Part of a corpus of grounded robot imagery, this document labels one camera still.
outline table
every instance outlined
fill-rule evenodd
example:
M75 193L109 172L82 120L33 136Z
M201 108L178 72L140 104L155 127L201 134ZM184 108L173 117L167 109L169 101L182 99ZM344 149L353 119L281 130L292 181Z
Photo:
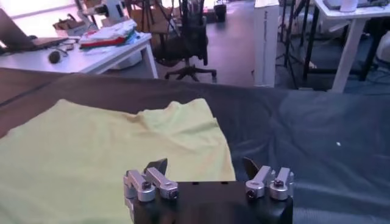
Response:
M324 4L323 0L314 0L316 7L313 15L313 24L311 26L311 33L315 33L317 28L319 12L325 16L325 19L351 19L349 34L346 45L341 55L340 63L337 68L337 73L331 92L342 93L347 83L349 73L352 68L353 61L358 50L360 36L363 33L364 25L370 18L390 16L390 5L386 7L367 7L358 8L354 12L340 12L338 10L329 10ZM311 51L313 49L314 35L310 35L308 42L308 49L305 59L305 67L303 74L307 75L309 71L309 63L311 60Z
M68 52L68 57L63 57L60 63L57 64L51 64L48 60L48 55L53 49L12 54L0 57L0 68L102 74L118 63L128 59L131 55L141 51L147 67L151 71L151 77L157 79L157 70L149 43L151 38L151 34L144 33L134 44L113 47L107 52L98 52L96 54L86 54L85 51L75 47L74 50Z
M389 96L64 75L0 107L0 136L59 99L137 114L197 98L218 120L237 180L248 180L244 156L295 173L294 223L390 222Z

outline office chair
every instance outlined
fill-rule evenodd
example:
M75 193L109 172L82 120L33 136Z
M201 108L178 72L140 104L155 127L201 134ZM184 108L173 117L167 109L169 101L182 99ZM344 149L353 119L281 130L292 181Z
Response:
M178 75L176 80L181 80L190 76L194 81L199 82L196 73L210 73L213 81L216 81L216 70L201 69L190 65L190 58L197 56L203 60L203 64L208 64L206 33L206 20L203 17L204 0L199 2L188 2L183 0L180 3L180 17L182 25L180 35L164 39L160 36L160 45L154 48L156 61L165 66L174 66L181 60L185 61L185 67L176 71L167 72L165 79L171 75Z

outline metal bracket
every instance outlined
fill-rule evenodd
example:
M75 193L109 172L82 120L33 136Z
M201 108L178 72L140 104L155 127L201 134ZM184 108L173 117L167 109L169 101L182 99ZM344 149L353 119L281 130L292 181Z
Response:
M262 166L252 180L245 182L247 198L253 200L264 196L265 187L270 186L274 178L275 171L269 166Z
M161 197L169 200L175 200L179 196L177 183L175 181L168 180L156 168L147 168L145 178L159 188Z
M155 186L146 181L137 170L128 170L124 181L124 195L128 199L137 198L148 202L155 198Z
M269 187L270 196L275 200L286 200L288 196L293 197L294 174L289 168L282 167L278 177Z

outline yellow towel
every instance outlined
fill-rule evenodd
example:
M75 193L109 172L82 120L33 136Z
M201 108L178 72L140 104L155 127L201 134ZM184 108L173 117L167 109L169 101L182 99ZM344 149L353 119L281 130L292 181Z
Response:
M203 99L136 115L60 100L0 139L0 223L131 223L122 176L162 158L175 181L235 179Z

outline desk leg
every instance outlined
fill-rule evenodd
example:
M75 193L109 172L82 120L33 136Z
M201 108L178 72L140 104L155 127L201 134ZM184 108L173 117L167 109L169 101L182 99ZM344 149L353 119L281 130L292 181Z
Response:
M354 19L350 26L348 39L344 50L342 51L340 64L337 68L335 81L330 92L342 93L346 86L349 73L355 60L356 52L360 42L361 34L363 33L364 25L367 19Z
M147 44L142 50L142 55L146 61L148 70L152 72L153 79L158 79L156 64L154 63L153 52L150 44Z

